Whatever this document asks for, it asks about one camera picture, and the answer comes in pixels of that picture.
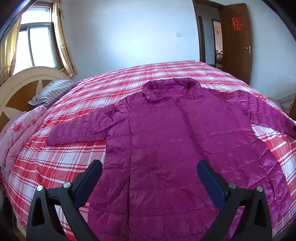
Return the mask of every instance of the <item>bed frame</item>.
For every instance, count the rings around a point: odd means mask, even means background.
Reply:
[[[32,110],[34,106],[28,101],[57,78],[71,80],[61,71],[48,67],[32,67],[9,78],[0,87],[0,131],[19,112]]]

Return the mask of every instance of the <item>bed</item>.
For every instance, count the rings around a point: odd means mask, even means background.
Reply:
[[[104,164],[104,141],[47,147],[45,140],[53,127],[118,102],[140,91],[147,81],[185,77],[199,81],[204,88],[227,92],[243,90],[253,93],[281,111],[243,81],[202,62],[148,64],[82,80],[49,108],[50,114],[24,146],[9,176],[1,173],[3,185],[20,225],[26,229],[30,202],[38,185],[42,184],[46,188],[60,187],[65,181],[72,181],[83,172],[92,160],[98,159]],[[0,89],[0,130],[8,122],[9,116],[32,108],[27,105],[27,100],[35,95],[36,90],[55,78],[69,79],[58,70],[46,67],[30,68],[10,78]],[[278,159],[290,191],[292,205],[273,229],[273,235],[276,235],[293,220],[296,213],[296,141],[270,128],[257,125],[252,127],[256,136],[266,143]],[[86,221],[88,206],[89,203],[80,208]],[[67,237],[74,240],[59,207],[57,212]]]

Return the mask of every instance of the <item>metal bolt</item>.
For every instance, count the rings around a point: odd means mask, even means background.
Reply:
[[[231,188],[231,189],[235,189],[237,186],[235,183],[229,183],[228,186]]]
[[[70,187],[71,186],[71,183],[70,182],[65,182],[64,184],[63,184],[63,187],[64,188],[68,188],[68,187]]]
[[[261,186],[256,187],[258,192],[263,192],[263,188]]]
[[[41,191],[42,189],[43,189],[43,186],[42,186],[42,185],[39,185],[39,186],[36,188],[37,191]]]

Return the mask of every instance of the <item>puffer jacket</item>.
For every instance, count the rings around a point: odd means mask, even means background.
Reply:
[[[262,186],[273,226],[291,205],[281,167],[250,123],[295,137],[292,121],[250,93],[170,79],[148,82],[143,92],[56,126],[46,142],[106,139],[88,214],[101,241],[197,241],[219,213],[196,174],[200,160],[238,187]]]

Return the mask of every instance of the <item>yellow curtain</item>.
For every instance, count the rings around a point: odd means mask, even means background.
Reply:
[[[59,48],[59,53],[61,55],[64,68],[68,76],[72,77],[78,74],[78,71],[75,67],[75,64],[69,49],[69,45],[67,44],[67,41],[66,41],[63,21],[62,21],[63,18],[64,16],[62,11],[62,1],[54,0],[52,20],[54,23],[54,31],[57,38],[57,45]]]
[[[0,85],[13,75],[20,21],[21,18],[14,24],[0,47]]]

